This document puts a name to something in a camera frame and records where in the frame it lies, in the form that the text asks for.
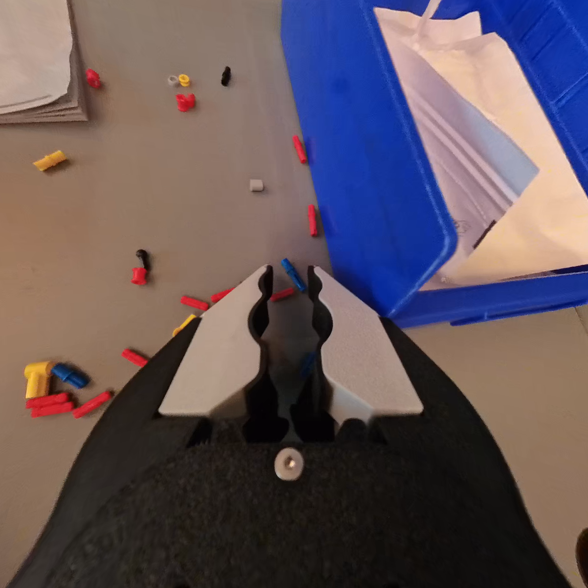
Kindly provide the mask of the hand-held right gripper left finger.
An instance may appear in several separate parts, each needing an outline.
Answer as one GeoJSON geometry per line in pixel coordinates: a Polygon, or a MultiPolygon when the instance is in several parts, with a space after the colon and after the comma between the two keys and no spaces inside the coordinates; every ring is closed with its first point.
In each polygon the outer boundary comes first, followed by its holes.
{"type": "Polygon", "coordinates": [[[161,416],[245,417],[247,395],[266,371],[273,268],[262,265],[205,311],[158,412],[161,416]]]}

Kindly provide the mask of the scattered lego pins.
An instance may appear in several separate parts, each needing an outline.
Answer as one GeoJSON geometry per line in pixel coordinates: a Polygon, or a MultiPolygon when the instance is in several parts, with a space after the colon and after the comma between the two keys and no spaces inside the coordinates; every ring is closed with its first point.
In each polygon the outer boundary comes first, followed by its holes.
{"type": "MultiPolygon", "coordinates": [[[[87,69],[85,72],[86,81],[88,84],[93,88],[100,88],[101,81],[100,77],[97,72],[92,69],[87,69]]],[[[223,73],[222,73],[222,85],[226,87],[228,82],[230,81],[231,77],[231,70],[230,67],[226,66],[223,73]]],[[[168,78],[168,81],[172,84],[173,87],[182,85],[183,87],[187,87],[190,80],[187,75],[180,75],[179,77],[171,76],[168,78]]],[[[180,112],[187,112],[190,109],[195,107],[196,99],[193,93],[189,94],[176,94],[175,95],[178,110],[180,112]]],[[[308,163],[308,155],[306,153],[306,149],[297,135],[292,137],[292,142],[295,147],[296,153],[302,165],[306,165],[308,163]]],[[[40,158],[37,161],[34,161],[33,165],[39,170],[40,172],[45,172],[50,168],[53,168],[61,163],[67,161],[68,158],[63,153],[63,151],[57,150],[53,153],[45,155],[43,158],[40,158]]],[[[308,205],[307,207],[307,214],[308,214],[308,221],[309,221],[309,230],[312,237],[316,237],[318,234],[317,224],[316,224],[316,210],[313,205],[308,205]]],[[[149,274],[149,263],[148,263],[148,254],[144,250],[139,250],[136,252],[136,256],[141,263],[141,266],[138,268],[133,268],[133,276],[131,283],[139,286],[146,285],[148,283],[148,274],[149,274]]],[[[213,304],[220,302],[223,298],[228,296],[235,288],[223,290],[219,293],[216,293],[211,296],[211,302],[213,304]]],[[[270,297],[270,301],[277,302],[282,299],[289,298],[290,296],[294,295],[296,292],[295,288],[289,288],[285,290],[281,290],[276,294],[270,297]]],[[[194,309],[206,312],[209,309],[209,304],[194,298],[190,298],[187,296],[183,296],[181,298],[181,303],[183,305],[190,306],[194,309]]],[[[176,336],[184,327],[187,326],[191,321],[195,320],[197,317],[195,315],[190,315],[180,327],[176,328],[173,331],[172,336],[176,336]]],[[[122,354],[122,357],[126,358],[128,361],[131,361],[134,365],[143,368],[147,363],[148,360],[136,352],[131,351],[130,349],[125,349],[122,354]]],[[[42,416],[53,416],[59,415],[63,413],[71,412],[73,417],[76,419],[82,418],[87,414],[90,414],[94,410],[100,408],[103,404],[109,401],[113,394],[110,391],[105,391],[90,401],[87,401],[83,405],[78,408],[75,408],[75,403],[70,398],[69,392],[63,392],[59,394],[50,394],[49,388],[51,383],[51,376],[55,376],[59,378],[61,381],[68,383],[70,386],[74,386],[77,389],[81,389],[85,387],[89,380],[82,376],[81,373],[77,372],[76,370],[70,369],[64,364],[55,364],[52,362],[41,362],[40,364],[28,364],[24,370],[24,376],[27,379],[26,384],[26,402],[25,407],[31,411],[31,417],[42,417],[42,416]]]]}

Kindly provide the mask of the blue plastic bin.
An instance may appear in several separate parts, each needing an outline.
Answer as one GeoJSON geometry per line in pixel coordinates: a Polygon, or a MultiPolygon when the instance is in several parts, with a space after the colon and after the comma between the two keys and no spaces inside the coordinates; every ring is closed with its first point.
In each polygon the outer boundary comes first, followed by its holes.
{"type": "MultiPolygon", "coordinates": [[[[572,272],[464,288],[421,287],[457,244],[453,221],[373,12],[427,1],[283,1],[281,39],[334,277],[399,327],[453,326],[587,305],[572,272]]],[[[444,1],[477,11],[513,50],[587,187],[587,1],[444,1]]]]}

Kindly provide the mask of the white paper bag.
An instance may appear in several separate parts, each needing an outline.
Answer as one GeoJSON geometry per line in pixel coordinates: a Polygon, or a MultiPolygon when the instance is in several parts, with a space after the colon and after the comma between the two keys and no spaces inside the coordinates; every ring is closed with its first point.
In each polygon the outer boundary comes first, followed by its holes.
{"type": "Polygon", "coordinates": [[[450,1],[374,8],[457,234],[424,290],[587,264],[587,195],[502,36],[450,1]]]}

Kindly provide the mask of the blue lego pin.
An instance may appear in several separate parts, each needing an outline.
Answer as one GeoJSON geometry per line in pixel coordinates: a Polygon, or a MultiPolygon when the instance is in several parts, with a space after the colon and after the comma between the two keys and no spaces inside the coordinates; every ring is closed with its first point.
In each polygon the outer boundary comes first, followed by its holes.
{"type": "Polygon", "coordinates": [[[290,277],[293,284],[300,292],[305,292],[307,290],[307,286],[302,278],[302,276],[298,273],[298,270],[293,266],[288,258],[283,258],[281,260],[281,266],[283,267],[286,274],[290,277]]]}

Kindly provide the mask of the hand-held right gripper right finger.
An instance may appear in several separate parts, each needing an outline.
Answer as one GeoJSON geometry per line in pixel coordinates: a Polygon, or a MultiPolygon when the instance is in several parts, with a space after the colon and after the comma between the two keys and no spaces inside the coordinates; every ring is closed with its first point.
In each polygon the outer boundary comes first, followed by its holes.
{"type": "Polygon", "coordinates": [[[318,360],[330,417],[420,415],[423,403],[380,316],[319,266],[309,267],[307,279],[315,310],[325,312],[318,360]]]}

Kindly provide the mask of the open instruction booklet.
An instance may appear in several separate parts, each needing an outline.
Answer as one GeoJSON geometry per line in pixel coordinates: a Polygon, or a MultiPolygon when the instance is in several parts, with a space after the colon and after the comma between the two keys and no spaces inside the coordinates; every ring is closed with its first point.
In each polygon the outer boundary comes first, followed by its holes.
{"type": "Polygon", "coordinates": [[[1,125],[86,122],[70,1],[1,1],[1,125]]]}

